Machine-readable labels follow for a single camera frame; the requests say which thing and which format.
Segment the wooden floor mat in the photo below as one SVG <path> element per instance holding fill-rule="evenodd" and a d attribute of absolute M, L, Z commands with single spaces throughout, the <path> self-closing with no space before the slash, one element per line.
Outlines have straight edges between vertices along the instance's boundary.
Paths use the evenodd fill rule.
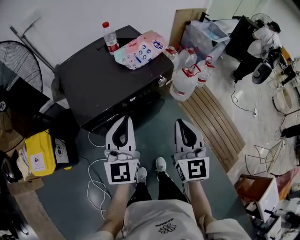
<path fill-rule="evenodd" d="M 196 89 L 180 106 L 201 129 L 204 141 L 228 172 L 238 160 L 245 142 L 224 108 L 206 86 Z"/>

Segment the wipes package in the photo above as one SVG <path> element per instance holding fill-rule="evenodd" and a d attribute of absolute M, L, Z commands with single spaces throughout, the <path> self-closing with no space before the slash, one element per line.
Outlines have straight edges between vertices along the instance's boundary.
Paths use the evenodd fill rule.
<path fill-rule="evenodd" d="M 166 49 L 166 41 L 153 31 L 148 31 L 114 52 L 117 63 L 137 69 L 156 58 Z"/>

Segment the white shirt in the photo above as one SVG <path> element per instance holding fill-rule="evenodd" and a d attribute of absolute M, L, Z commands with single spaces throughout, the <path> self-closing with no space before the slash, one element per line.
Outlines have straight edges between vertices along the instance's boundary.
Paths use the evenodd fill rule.
<path fill-rule="evenodd" d="M 198 228 L 190 204 L 180 200 L 151 200 L 131 204 L 124 217 L 126 240 L 250 240 L 236 220 L 224 219 L 210 223 L 205 234 Z M 111 233 L 99 231 L 89 240 L 113 240 Z"/>
<path fill-rule="evenodd" d="M 273 32 L 269 28 L 263 27 L 254 32 L 255 40 L 248 48 L 248 53 L 256 58 L 261 58 L 262 49 L 264 46 L 269 44 L 275 44 L 278 46 L 282 46 L 280 43 L 280 39 L 277 33 Z"/>

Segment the yellow case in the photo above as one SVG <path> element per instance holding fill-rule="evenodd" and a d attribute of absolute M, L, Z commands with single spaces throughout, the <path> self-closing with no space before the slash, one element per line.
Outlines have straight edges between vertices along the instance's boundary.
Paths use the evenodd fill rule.
<path fill-rule="evenodd" d="M 25 139 L 31 172 L 37 176 L 47 176 L 55 171 L 56 163 L 49 130 Z"/>

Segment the white sneaker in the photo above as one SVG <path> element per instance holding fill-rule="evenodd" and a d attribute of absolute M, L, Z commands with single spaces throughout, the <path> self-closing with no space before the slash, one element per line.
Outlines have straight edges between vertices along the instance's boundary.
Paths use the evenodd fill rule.
<path fill-rule="evenodd" d="M 167 163 L 162 157 L 158 157 L 155 162 L 155 166 L 158 172 L 165 172 Z"/>
<path fill-rule="evenodd" d="M 144 167 L 139 168 L 139 170 L 137 171 L 137 183 L 142 182 L 144 184 L 146 184 L 146 177 L 147 177 L 147 170 Z"/>

